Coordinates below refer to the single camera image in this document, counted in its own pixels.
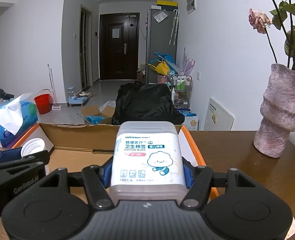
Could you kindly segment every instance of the black plastic bag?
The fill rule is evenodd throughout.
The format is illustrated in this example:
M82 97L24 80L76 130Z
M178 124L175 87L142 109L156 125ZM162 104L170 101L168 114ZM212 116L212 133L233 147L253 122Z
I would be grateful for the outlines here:
M182 124L184 115L178 112L166 84L144 85L139 81L121 85L116 99L112 124L126 121L168 121Z

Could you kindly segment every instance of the yellow object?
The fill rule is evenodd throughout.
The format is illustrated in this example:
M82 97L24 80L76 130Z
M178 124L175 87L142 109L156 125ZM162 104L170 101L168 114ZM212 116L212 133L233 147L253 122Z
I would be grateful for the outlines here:
M151 68L153 68L158 74L166 76L167 73L169 72L169 66L165 63L165 61L159 61L160 62L157 67L153 66L152 64L148 64Z
M177 2L162 1L162 0L157 0L156 4L177 6Z

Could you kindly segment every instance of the refrigerator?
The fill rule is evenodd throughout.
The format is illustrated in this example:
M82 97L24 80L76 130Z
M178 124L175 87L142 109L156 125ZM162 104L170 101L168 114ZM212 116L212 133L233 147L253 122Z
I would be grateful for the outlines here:
M146 65L145 65L145 84L157 83L157 73L153 71L148 64L151 60L157 59L158 56L154 55L155 52L170 54L173 60L176 60L176 45L173 46L175 29L171 45L169 40L173 27L173 19L175 12L166 11L168 16L161 22L157 22L154 15L160 13L161 10L149 9L147 19L147 38L146 38Z

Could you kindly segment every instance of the door frame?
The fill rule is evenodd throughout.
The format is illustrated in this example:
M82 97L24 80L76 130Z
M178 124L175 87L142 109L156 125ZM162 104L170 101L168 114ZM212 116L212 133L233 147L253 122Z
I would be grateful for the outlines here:
M105 79L104 77L104 71L102 71L102 59L103 59L103 55L102 55L102 28L103 28L103 21L102 21L102 18L104 16L126 16L126 15L136 15L136 30L135 30L135 35L137 37L136 39L136 62L137 62L137 68L138 68L138 45L139 45L139 37L140 37L140 33L139 33L139 25L140 25L140 13L139 12L136 12L136 13L104 13L104 14L100 14L100 35L99 35L99 73L100 73L100 80L107 80Z
M80 18L79 18L79 32L78 32L78 59L79 59L79 68L80 68L80 84L81 84L81 89L83 90L84 88L82 87L82 77L81 77L81 62L80 62L80 42L81 42L81 37L80 37L80 32L81 32L81 13L82 11L86 15L86 24L85 24L85 32L86 32L86 70L87 70L87 86L92 86L93 85L93 59L92 59L92 28L93 28L93 12L85 7L84 5L80 5Z

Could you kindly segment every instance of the vase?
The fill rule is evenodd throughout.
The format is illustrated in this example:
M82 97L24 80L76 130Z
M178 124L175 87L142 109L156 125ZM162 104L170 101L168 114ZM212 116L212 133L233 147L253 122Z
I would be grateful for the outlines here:
M254 146L261 153L279 158L290 132L295 132L295 71L272 64L267 89L263 94L261 125Z

